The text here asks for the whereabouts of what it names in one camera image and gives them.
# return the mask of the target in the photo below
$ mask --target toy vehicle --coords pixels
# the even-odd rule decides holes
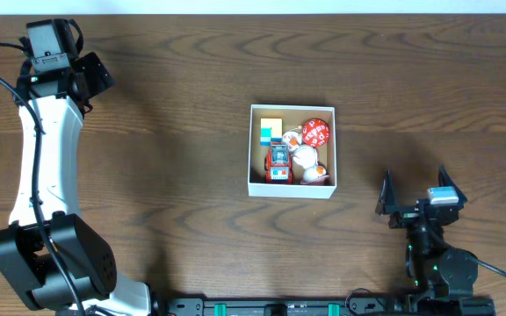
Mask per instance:
[[[267,183],[292,184],[292,157],[288,145],[271,144],[264,158],[264,170],[267,172]]]

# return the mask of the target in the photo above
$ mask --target square box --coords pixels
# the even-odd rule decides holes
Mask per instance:
[[[317,148],[319,163],[328,171],[329,184],[301,185],[304,169],[293,163],[293,184],[275,184],[265,181],[264,158],[269,147],[261,146],[261,119],[282,119],[282,132],[306,123],[309,119],[323,119],[331,135],[328,142]],[[330,198],[336,183],[335,108],[300,105],[251,105],[249,122],[249,171],[247,188],[250,197],[271,198]]]

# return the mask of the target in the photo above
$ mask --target red patterned ball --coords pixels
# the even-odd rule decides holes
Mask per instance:
[[[325,121],[311,118],[302,129],[304,143],[311,147],[319,147],[329,139],[329,126]]]

